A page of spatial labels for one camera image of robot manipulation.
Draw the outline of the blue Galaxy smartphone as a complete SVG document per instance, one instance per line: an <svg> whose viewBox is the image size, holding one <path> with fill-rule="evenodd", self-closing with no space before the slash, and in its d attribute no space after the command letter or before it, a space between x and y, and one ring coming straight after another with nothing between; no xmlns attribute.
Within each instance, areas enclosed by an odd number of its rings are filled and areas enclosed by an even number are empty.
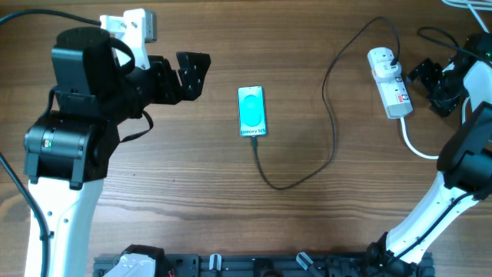
<svg viewBox="0 0 492 277"><path fill-rule="evenodd" d="M238 89L238 115L241 136L253 137L267 134L264 90L261 86Z"/></svg>

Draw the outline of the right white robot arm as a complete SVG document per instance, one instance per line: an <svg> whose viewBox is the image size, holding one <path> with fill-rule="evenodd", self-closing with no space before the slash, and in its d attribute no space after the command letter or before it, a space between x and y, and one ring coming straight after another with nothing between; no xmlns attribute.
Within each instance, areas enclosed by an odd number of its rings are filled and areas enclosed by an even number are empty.
<svg viewBox="0 0 492 277"><path fill-rule="evenodd" d="M481 101L443 147L437 178L410 215L383 236L381 272L409 276L432 242L491 193L491 103Z"/></svg>

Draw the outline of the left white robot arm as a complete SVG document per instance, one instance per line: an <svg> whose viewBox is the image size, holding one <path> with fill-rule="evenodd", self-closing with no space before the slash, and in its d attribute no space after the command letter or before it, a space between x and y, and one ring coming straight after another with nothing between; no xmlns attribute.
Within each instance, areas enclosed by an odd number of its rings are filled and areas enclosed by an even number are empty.
<svg viewBox="0 0 492 277"><path fill-rule="evenodd" d="M153 55L139 68L133 51L108 31L71 28L52 49L57 83L25 134L25 174L35 200L27 276L83 276L95 206L118 126L146 116L151 104L193 101L211 65L205 53L179 52L179 69Z"/></svg>

